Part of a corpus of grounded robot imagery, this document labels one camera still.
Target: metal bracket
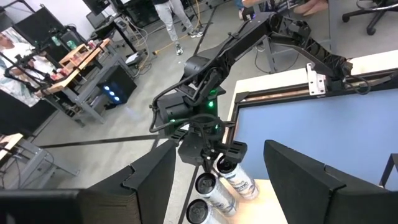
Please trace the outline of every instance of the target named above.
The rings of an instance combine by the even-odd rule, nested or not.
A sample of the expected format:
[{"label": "metal bracket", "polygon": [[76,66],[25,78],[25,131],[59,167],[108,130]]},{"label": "metal bracket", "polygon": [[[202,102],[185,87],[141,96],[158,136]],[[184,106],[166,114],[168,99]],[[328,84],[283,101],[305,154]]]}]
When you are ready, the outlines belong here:
[{"label": "metal bracket", "polygon": [[308,63],[307,69],[308,87],[311,96],[324,95],[326,93],[325,76],[313,70],[312,64]]}]

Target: white can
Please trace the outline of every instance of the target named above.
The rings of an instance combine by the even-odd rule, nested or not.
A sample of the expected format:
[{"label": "white can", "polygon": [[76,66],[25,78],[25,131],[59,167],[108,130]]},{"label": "white can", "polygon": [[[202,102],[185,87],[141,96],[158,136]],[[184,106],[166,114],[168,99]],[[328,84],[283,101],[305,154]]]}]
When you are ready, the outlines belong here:
[{"label": "white can", "polygon": [[238,202],[214,174],[206,172],[199,175],[195,188],[200,196],[225,216],[236,214]]},{"label": "white can", "polygon": [[254,179],[246,174],[240,164],[227,161],[225,156],[221,156],[217,162],[217,169],[243,198],[252,200],[259,195]]},{"label": "white can", "polygon": [[188,205],[187,220],[192,224],[229,224],[217,209],[202,199],[196,199]]}]

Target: white wall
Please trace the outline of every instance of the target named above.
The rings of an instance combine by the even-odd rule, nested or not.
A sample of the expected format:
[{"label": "white wall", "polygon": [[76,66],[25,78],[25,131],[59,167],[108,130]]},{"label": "white wall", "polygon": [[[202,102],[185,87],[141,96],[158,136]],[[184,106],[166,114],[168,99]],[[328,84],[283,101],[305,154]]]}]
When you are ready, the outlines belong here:
[{"label": "white wall", "polygon": [[[6,5],[12,0],[0,0],[1,5]],[[77,31],[84,38],[89,38],[94,31],[93,26],[88,22],[86,15],[90,10],[82,0],[26,0],[26,2],[34,9],[40,9],[40,4],[43,4],[63,25],[74,24]],[[25,5],[16,3],[15,8],[20,8],[29,11]],[[7,15],[14,21],[19,22],[26,18],[29,13],[13,8],[7,8]],[[106,9],[108,14],[112,14],[112,9]]]}]

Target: gray floor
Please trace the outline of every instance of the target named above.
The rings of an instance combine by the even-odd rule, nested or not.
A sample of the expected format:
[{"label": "gray floor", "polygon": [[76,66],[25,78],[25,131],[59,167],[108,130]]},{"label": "gray floor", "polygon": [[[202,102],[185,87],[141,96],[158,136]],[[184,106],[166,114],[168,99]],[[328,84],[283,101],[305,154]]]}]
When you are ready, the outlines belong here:
[{"label": "gray floor", "polygon": [[[340,14],[356,10],[355,1],[340,2]],[[210,13],[211,11],[206,11],[201,15],[202,22],[208,20]],[[339,54],[346,57],[358,57],[398,49],[398,42],[396,41],[398,37],[398,29],[396,29],[398,14],[388,12],[381,19],[381,23],[377,25],[376,34],[368,36],[365,28],[371,17],[370,15],[365,15],[352,18],[347,24],[341,22],[339,25],[340,37],[338,39]],[[327,18],[327,11],[306,18],[309,20],[308,23],[311,25],[314,37],[317,40],[327,36]],[[208,34],[201,45],[202,50],[218,45],[225,40],[227,32],[234,32],[241,24],[238,19],[237,9],[232,2],[228,2],[217,9],[213,22],[214,24],[208,29]],[[182,39],[181,44],[185,51],[181,56],[176,56],[173,47],[161,51],[159,56],[152,61],[152,70],[136,80],[138,87],[128,103],[106,112],[104,115],[106,118],[105,124],[91,121],[89,125],[80,128],[64,115],[58,114],[35,139],[34,143],[37,145],[58,144],[149,134],[148,129],[152,113],[148,105],[156,94],[179,81],[183,73],[184,62],[192,55],[198,41],[199,39]],[[150,35],[148,38],[150,52],[162,48],[169,42],[170,39],[166,30]],[[219,99],[219,115],[222,119],[227,118],[236,81],[263,75],[254,66],[255,54],[255,51],[252,50],[237,62],[232,68],[229,77],[222,84],[222,87],[227,91],[227,94]],[[295,57],[296,54],[292,53],[288,56],[276,58],[277,67],[280,70],[289,67]],[[258,64],[262,69],[268,70],[269,68],[262,63],[264,58],[265,56],[259,53]],[[297,63],[291,69],[302,68],[306,62],[304,58],[299,57]],[[51,153],[69,160],[81,170],[81,173],[78,177],[72,178],[57,172],[51,183],[49,183],[49,187],[89,187],[140,158],[149,151],[151,145],[152,141],[134,141],[51,149]],[[177,158],[174,186],[165,223],[178,222],[193,168],[190,165],[183,164]]]}]

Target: monitor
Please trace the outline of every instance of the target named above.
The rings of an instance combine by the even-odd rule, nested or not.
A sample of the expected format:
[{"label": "monitor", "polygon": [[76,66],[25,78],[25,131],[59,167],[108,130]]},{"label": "monitor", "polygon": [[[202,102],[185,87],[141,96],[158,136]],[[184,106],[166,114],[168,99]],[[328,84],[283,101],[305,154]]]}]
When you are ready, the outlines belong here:
[{"label": "monitor", "polygon": [[101,26],[101,24],[105,21],[105,16],[102,13],[99,13],[96,15],[94,12],[90,12],[87,14],[86,18],[88,19],[88,22],[94,27],[94,29],[97,29]]},{"label": "monitor", "polygon": [[109,0],[83,0],[87,7],[94,13],[94,15],[101,14],[101,12],[106,9],[110,2]]}]

